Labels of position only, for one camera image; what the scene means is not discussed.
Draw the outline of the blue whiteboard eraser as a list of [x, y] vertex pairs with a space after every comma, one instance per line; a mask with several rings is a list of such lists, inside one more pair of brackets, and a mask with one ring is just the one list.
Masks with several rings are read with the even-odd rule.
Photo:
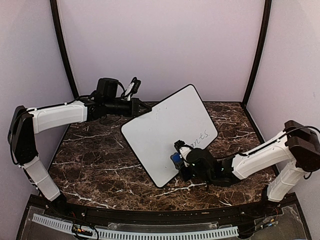
[[180, 154], [178, 152], [176, 152], [173, 155], [171, 155], [170, 159], [172, 160], [172, 162], [174, 164], [179, 164], [182, 161], [182, 159], [180, 157]]

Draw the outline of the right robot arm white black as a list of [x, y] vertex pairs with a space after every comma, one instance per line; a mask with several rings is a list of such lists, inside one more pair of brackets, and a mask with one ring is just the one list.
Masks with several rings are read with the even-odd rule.
[[207, 184], [230, 187], [252, 174], [277, 163], [286, 166], [265, 189], [265, 198], [255, 205], [255, 213], [266, 217], [275, 203], [299, 182], [320, 169], [320, 130], [294, 120], [284, 124], [283, 131], [272, 139], [247, 151], [216, 158], [207, 149], [178, 140], [170, 159], [184, 181], [196, 177]]

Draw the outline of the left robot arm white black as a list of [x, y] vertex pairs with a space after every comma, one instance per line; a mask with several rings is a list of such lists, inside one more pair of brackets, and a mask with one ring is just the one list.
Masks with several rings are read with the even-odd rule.
[[73, 123], [91, 122], [108, 115], [139, 117], [152, 108], [139, 98], [100, 98], [83, 95], [71, 101], [50, 106], [16, 107], [7, 140], [13, 163], [40, 193], [51, 202], [51, 210], [60, 218], [71, 213], [64, 194], [57, 187], [40, 160], [35, 136], [43, 131]]

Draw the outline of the white whiteboard with black frame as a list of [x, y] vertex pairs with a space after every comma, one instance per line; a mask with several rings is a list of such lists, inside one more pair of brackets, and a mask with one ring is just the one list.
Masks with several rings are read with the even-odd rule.
[[218, 130], [195, 86], [188, 84], [139, 117], [121, 126], [121, 133], [156, 187], [179, 172], [171, 160], [178, 140], [205, 149]]

